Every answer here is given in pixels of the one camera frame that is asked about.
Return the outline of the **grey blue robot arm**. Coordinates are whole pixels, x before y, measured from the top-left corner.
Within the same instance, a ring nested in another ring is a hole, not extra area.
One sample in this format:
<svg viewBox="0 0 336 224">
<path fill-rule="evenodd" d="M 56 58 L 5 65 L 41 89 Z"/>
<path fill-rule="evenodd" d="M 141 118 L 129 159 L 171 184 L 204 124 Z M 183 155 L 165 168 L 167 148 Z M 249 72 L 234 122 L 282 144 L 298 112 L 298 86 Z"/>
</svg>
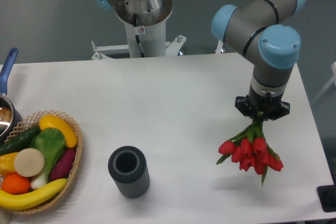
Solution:
<svg viewBox="0 0 336 224">
<path fill-rule="evenodd" d="M 212 34 L 253 64 L 249 92 L 235 107 L 249 118 L 277 120 L 290 113 L 282 101 L 292 69 L 299 59 L 299 33 L 282 21 L 306 0 L 251 0 L 244 8 L 221 7 L 211 23 Z"/>
</svg>

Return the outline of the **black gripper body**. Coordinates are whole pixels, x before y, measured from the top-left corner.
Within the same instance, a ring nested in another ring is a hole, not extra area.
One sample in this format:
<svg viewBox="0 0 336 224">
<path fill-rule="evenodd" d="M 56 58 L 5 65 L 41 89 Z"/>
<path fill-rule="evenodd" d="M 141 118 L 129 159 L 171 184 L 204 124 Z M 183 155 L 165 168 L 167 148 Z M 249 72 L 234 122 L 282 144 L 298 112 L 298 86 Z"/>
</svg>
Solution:
<svg viewBox="0 0 336 224">
<path fill-rule="evenodd" d="M 273 96 L 270 91 L 259 94 L 250 86 L 245 97 L 236 97 L 235 107 L 242 115 L 251 119 L 274 121 L 290 113 L 290 103 L 283 102 L 282 96 L 283 94 Z"/>
</svg>

